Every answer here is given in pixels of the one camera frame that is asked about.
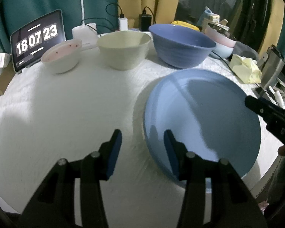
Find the stacked bowls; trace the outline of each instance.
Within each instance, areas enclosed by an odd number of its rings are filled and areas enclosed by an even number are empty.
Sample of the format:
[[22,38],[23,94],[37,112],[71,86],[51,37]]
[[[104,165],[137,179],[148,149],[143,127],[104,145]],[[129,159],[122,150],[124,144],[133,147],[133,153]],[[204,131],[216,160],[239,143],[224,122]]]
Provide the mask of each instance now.
[[[236,44],[236,38],[225,29],[214,24],[208,24],[205,29],[205,34],[215,41],[216,48],[213,50],[221,58],[227,58],[231,55]],[[210,53],[210,56],[220,59],[216,54]]]

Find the pink bowl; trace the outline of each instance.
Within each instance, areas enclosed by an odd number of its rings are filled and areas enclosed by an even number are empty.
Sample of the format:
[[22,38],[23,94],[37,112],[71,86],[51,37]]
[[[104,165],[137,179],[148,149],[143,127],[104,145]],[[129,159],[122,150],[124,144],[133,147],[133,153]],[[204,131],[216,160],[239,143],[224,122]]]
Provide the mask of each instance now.
[[48,49],[41,62],[52,74],[61,74],[74,68],[80,59],[81,39],[71,39]]
[[219,44],[225,45],[229,48],[233,48],[236,44],[236,41],[227,38],[223,34],[217,32],[215,29],[212,29],[209,25],[205,29],[205,34],[215,42],[218,42]]

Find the dark blue bowl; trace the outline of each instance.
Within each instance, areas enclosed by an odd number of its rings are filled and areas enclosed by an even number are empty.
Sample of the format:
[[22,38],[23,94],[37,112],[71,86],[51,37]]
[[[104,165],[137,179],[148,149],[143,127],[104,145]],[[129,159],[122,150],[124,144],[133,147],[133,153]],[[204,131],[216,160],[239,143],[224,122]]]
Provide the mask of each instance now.
[[183,26],[155,24],[149,31],[158,57],[180,69],[199,65],[216,47],[203,33]]

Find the tablet screen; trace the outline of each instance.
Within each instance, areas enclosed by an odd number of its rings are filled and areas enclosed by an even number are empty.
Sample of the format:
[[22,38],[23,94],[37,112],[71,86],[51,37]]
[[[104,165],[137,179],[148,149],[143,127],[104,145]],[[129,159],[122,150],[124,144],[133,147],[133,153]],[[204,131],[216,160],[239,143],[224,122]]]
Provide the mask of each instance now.
[[65,41],[61,10],[48,13],[11,35],[14,69],[19,72],[38,62],[49,48]]

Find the paper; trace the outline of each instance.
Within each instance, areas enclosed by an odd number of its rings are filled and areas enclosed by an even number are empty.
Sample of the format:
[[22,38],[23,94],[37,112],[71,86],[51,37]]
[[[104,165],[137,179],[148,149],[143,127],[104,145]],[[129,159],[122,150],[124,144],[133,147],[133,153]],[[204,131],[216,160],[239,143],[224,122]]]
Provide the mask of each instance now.
[[257,66],[257,61],[233,55],[229,66],[245,84],[261,83],[262,72]]

